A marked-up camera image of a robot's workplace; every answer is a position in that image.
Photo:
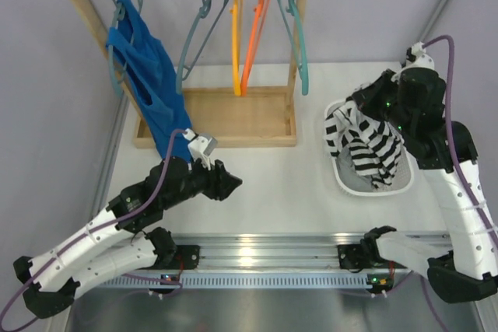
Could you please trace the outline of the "black white striped tank top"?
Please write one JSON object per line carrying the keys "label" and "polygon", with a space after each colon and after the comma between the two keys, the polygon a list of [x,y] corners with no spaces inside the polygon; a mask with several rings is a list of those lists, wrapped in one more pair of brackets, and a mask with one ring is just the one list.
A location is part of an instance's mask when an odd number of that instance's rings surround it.
{"label": "black white striped tank top", "polygon": [[353,173],[367,179],[373,189],[393,184],[402,141],[387,122],[361,112],[352,98],[325,116],[324,142],[333,159],[347,155]]}

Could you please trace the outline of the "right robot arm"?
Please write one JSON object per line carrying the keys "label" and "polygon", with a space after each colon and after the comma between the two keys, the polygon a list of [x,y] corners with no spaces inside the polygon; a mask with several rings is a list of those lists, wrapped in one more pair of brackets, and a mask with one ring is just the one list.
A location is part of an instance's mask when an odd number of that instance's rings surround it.
{"label": "right robot arm", "polygon": [[356,90],[362,114],[392,125],[437,198],[451,239],[448,252],[390,226],[361,240],[372,267],[394,261],[430,283],[447,303],[479,301],[497,293],[497,227],[479,180],[478,154],[470,131],[451,121],[444,97],[449,84],[430,68],[386,70]]}

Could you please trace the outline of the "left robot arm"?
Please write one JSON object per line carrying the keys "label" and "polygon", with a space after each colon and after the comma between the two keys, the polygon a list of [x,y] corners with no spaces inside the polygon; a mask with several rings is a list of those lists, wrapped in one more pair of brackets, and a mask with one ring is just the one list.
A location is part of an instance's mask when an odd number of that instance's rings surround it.
{"label": "left robot arm", "polygon": [[39,319],[55,316],[102,283],[138,269],[169,267],[177,256],[170,231],[156,226],[166,210],[200,194],[226,200],[243,181],[223,162],[210,166],[173,157],[123,189],[64,242],[14,264],[23,301]]}

